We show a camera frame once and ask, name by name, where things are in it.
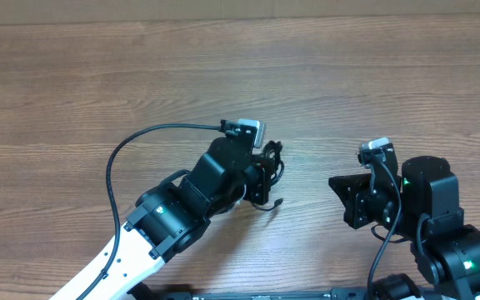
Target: wood grain surface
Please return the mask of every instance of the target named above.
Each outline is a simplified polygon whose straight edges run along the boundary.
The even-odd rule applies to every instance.
[[[480,15],[0,27],[0,299],[46,299],[113,235],[104,168],[159,123],[260,119],[287,168],[273,213],[244,203],[147,280],[215,293],[362,286],[381,242],[343,222],[328,178],[359,143],[445,157],[480,228]],[[192,168],[213,132],[164,130],[113,168],[122,218]],[[419,276],[408,244],[377,278]]]

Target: black cable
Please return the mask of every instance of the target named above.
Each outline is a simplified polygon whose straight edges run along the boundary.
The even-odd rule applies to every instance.
[[[422,213],[420,218],[417,220],[417,229],[416,229],[416,247],[417,250],[422,254],[422,256],[425,255],[425,252],[423,251],[423,245],[422,245],[422,225],[423,222],[427,221],[430,219],[431,216],[429,216],[426,213]]]
[[[393,187],[396,189],[396,195],[397,195],[397,215],[396,219],[393,222],[392,228],[390,228],[390,231],[388,231],[387,236],[385,237],[384,242],[382,242],[381,247],[379,248],[379,252],[377,253],[377,256],[375,257],[375,260],[373,261],[372,267],[370,268],[370,273],[367,276],[367,294],[370,297],[371,300],[375,299],[375,294],[373,291],[373,274],[375,274],[375,269],[377,268],[377,265],[381,261],[381,258],[383,257],[384,250],[387,248],[388,242],[390,242],[390,238],[392,237],[393,233],[396,231],[396,226],[399,223],[399,219],[401,218],[401,194],[399,193],[398,189],[398,183],[396,182],[396,179],[392,176],[390,173],[390,170],[388,170],[388,167],[383,163],[377,160],[376,157],[374,159],[381,165],[381,167],[384,169],[384,171],[387,173],[387,175],[390,177],[390,180],[392,181]]]
[[[264,208],[264,207],[259,207],[257,204],[253,203],[250,201],[251,205],[253,205],[253,207],[255,209],[257,209],[258,211],[261,211],[261,212],[271,212],[273,209],[277,208],[279,205],[283,204],[283,201],[284,199],[282,198],[279,198],[277,200],[275,200],[275,202],[273,203],[273,206],[270,207],[270,208]]]
[[[375,231],[375,228],[376,228],[377,226],[381,226],[381,225],[377,224],[377,225],[373,226],[370,230],[372,231],[372,234],[373,234],[373,236],[374,236],[375,238],[378,238],[378,239],[380,239],[381,241],[384,242],[384,241],[386,240],[386,238],[381,237],[381,236]],[[398,239],[398,240],[390,241],[389,243],[405,243],[405,242],[407,242],[407,241],[408,241],[408,240],[407,240],[405,237],[402,237],[402,238],[400,238],[400,239]]]
[[[120,142],[120,144],[117,145],[114,151],[112,151],[112,154],[108,159],[107,172],[106,172],[105,179],[107,182],[108,199],[110,200],[112,215],[114,216],[114,228],[115,228],[114,247],[112,248],[112,253],[108,258],[107,264],[105,264],[105,267],[103,268],[103,270],[101,270],[99,275],[97,275],[96,279],[90,284],[89,287],[87,287],[86,290],[84,290],[84,292],[82,292],[82,294],[77,298],[77,300],[83,300],[98,285],[98,283],[107,275],[107,271],[110,268],[110,266],[113,264],[114,258],[116,257],[116,253],[118,252],[118,246],[120,243],[120,219],[118,216],[118,209],[116,208],[116,200],[114,199],[113,185],[110,180],[110,173],[113,168],[114,158],[116,157],[116,154],[118,154],[118,152],[123,148],[123,146],[131,142],[134,138],[137,138],[145,133],[149,133],[151,131],[164,129],[164,128],[193,128],[193,129],[219,130],[220,127],[210,126],[210,125],[182,124],[182,123],[162,124],[162,125],[152,126],[152,127],[145,128],[139,132],[135,132],[131,136],[124,139],[123,142]]]
[[[283,150],[283,145],[281,142],[269,141],[264,149],[262,150],[261,155],[266,159],[273,160],[273,177],[272,177],[272,186],[281,180],[281,177],[284,173],[284,162],[281,160],[281,151]]]
[[[180,178],[181,176],[188,175],[188,174],[190,174],[190,171],[188,171],[186,169],[179,170],[179,171],[175,172],[174,174],[164,178],[164,180],[162,180],[158,186],[159,187],[163,186],[164,184],[168,184],[168,183],[172,182],[173,180],[175,180],[177,178]]]

